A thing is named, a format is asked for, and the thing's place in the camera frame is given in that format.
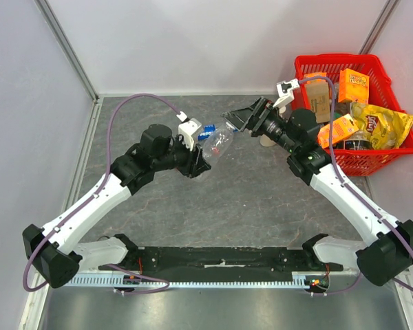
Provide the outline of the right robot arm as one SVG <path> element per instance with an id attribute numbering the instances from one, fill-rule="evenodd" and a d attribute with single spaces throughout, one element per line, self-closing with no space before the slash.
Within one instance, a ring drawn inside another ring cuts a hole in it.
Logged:
<path id="1" fill-rule="evenodd" d="M 289 119 L 278 116 L 270 100 L 223 113 L 239 131 L 266 135 L 288 151 L 293 174 L 324 196 L 359 233 L 360 241 L 319 234 L 304 244 L 303 266 L 318 270 L 325 263 L 357 269 L 372 284 L 382 286 L 413 265 L 413 221 L 399 221 L 376 205 L 332 162 L 317 142 L 319 125 L 308 109 L 297 109 Z"/>

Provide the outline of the clear Pocari Sweat bottle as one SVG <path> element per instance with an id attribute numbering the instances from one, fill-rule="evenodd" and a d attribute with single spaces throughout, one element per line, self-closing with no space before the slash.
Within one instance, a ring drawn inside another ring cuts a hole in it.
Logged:
<path id="1" fill-rule="evenodd" d="M 214 133 L 206 140 L 199 141 L 202 143 L 204 159 L 211 165 L 211 170 L 201 174 L 196 179 L 203 182 L 215 170 L 220 158 L 225 154 L 230 147 L 234 133 L 237 131 L 228 122 L 221 125 L 216 125 Z"/>

